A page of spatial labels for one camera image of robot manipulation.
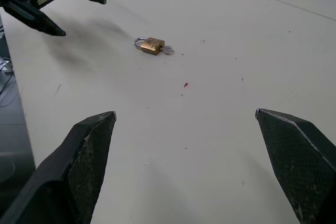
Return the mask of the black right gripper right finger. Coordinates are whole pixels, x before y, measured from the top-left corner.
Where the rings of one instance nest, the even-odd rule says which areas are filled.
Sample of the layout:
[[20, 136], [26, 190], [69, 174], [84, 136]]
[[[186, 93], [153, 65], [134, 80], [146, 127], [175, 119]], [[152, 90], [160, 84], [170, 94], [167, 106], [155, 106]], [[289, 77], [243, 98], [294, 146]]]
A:
[[258, 120], [274, 174], [300, 224], [336, 224], [336, 146], [311, 122], [267, 109]]

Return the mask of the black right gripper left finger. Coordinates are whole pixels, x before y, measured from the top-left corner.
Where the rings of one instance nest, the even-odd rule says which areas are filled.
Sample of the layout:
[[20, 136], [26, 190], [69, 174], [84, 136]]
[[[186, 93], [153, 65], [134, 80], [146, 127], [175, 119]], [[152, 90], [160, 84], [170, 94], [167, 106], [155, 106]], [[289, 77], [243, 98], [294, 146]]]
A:
[[75, 124], [44, 159], [0, 224], [90, 224], [103, 184], [116, 113]]

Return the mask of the brass padlock with silver shackle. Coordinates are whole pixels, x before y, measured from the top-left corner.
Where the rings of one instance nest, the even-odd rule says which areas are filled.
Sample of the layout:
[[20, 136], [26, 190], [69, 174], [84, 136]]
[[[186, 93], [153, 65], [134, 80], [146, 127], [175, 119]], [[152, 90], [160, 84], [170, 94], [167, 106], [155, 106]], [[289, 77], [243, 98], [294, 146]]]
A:
[[165, 46], [165, 41], [153, 37], [140, 37], [135, 39], [133, 44], [137, 49], [147, 54], [158, 55]]

